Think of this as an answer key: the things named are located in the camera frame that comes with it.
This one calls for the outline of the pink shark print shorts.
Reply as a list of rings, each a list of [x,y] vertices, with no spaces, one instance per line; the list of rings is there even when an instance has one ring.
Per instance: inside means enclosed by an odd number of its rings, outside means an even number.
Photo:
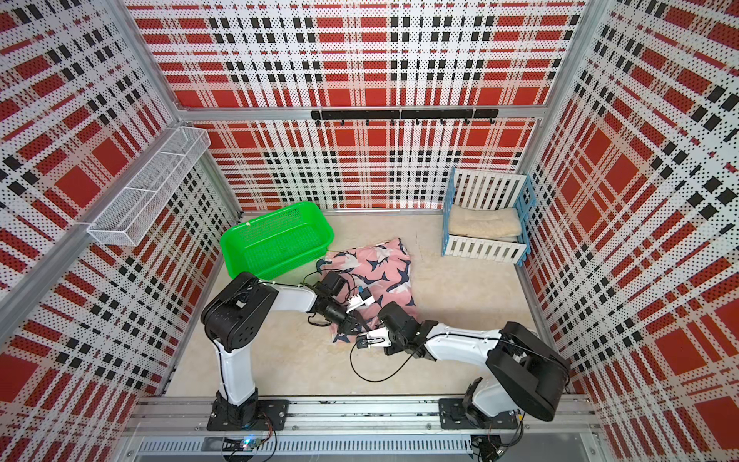
[[[373,246],[350,248],[344,251],[328,252],[316,263],[316,270],[325,276],[329,271],[338,271],[348,284],[338,295],[339,302],[347,304],[359,288],[367,288],[375,298],[375,303],[353,310],[369,325],[369,330],[382,327],[378,319],[379,311],[389,303],[398,304],[406,313],[422,323],[418,306],[412,294],[412,259],[402,240],[394,238]],[[348,344],[356,336],[338,334],[330,327],[332,342]]]

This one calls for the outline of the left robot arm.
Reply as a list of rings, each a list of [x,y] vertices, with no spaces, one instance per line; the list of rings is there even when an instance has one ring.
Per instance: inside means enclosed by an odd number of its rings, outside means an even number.
[[[346,283],[336,271],[313,285],[269,282],[241,273],[205,307],[201,322],[215,347],[221,377],[209,431],[284,429],[290,402],[259,398],[251,344],[272,311],[318,314],[346,335],[367,331],[369,326],[355,311],[375,299],[363,289],[350,290],[340,298]]]

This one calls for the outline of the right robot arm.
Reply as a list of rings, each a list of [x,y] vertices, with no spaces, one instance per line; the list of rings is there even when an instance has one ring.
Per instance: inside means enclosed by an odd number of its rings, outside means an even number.
[[[378,315],[369,345],[387,355],[406,352],[417,359],[456,361],[487,369],[468,387],[459,404],[474,429],[515,429],[517,417],[554,420],[568,386],[570,363],[529,329],[509,321],[501,329],[471,330],[420,323],[398,304]]]

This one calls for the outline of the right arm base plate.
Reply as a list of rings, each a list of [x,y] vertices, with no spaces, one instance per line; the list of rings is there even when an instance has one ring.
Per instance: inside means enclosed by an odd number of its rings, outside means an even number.
[[[479,411],[465,398],[441,398],[438,406],[442,429],[514,430],[518,427],[517,418],[511,411],[504,411],[490,417]]]

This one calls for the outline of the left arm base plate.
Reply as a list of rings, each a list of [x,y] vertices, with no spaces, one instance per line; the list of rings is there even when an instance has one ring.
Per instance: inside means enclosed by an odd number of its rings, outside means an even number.
[[[217,395],[212,405],[207,430],[283,430],[289,406],[288,400],[247,400],[236,406]]]

